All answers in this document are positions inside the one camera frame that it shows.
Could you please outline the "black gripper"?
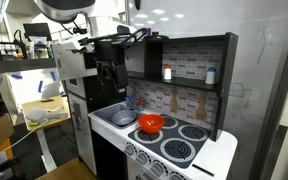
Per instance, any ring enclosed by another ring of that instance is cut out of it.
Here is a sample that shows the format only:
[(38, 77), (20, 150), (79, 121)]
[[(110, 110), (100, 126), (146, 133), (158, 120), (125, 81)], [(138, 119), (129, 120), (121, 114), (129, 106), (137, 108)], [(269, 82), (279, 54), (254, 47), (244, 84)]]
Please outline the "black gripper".
[(124, 48), (109, 41), (97, 41), (94, 50), (83, 54), (85, 68), (95, 68), (102, 84), (110, 82), (114, 88), (128, 85)]

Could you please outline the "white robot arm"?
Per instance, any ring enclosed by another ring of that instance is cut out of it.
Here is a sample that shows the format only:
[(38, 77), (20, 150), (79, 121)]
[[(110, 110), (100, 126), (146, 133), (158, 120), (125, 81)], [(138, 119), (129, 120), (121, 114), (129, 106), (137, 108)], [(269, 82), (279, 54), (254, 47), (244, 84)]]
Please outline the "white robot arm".
[(53, 45), (61, 80), (98, 75), (100, 82), (116, 88), (128, 85), (123, 48), (135, 29), (120, 22), (118, 0), (34, 1), (44, 16), (61, 25), (85, 17), (86, 29)]

